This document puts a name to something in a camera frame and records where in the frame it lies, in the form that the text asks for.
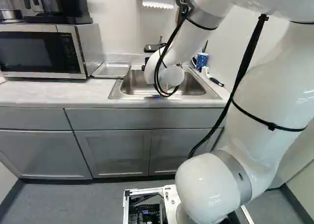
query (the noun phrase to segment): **blue mug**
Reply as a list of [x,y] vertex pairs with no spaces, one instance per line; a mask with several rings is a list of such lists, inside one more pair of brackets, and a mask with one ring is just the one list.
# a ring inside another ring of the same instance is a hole
[[207,53],[200,52],[197,54],[196,70],[202,72],[202,67],[207,65],[209,55]]

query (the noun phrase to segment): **cabinet door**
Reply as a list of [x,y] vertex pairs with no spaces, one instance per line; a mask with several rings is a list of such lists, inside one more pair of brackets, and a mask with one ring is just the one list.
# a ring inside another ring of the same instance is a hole
[[94,177],[148,174],[149,131],[76,131]]
[[[210,129],[167,129],[152,131],[152,149],[149,175],[174,174],[183,163],[190,150],[209,132]],[[221,128],[197,149],[195,155],[210,152]]]
[[0,130],[0,159],[22,178],[92,178],[70,131]]

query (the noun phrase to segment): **metal tray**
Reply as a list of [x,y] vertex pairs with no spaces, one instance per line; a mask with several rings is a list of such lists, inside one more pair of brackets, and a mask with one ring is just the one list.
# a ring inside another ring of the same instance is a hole
[[94,78],[123,79],[130,68],[129,62],[107,61],[99,66],[92,76]]

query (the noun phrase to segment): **paper towel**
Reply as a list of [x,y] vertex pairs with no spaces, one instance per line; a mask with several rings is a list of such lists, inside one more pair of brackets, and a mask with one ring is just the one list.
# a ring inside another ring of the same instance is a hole
[[173,9],[175,0],[143,0],[144,7]]

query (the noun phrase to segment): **sink basin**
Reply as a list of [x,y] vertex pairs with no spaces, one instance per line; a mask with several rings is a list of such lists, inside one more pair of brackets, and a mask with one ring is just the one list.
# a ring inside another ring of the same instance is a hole
[[[221,99],[190,68],[184,69],[184,81],[178,91],[168,99]],[[118,79],[109,95],[110,99],[160,98],[152,84],[148,84],[142,70],[130,70],[123,80]]]

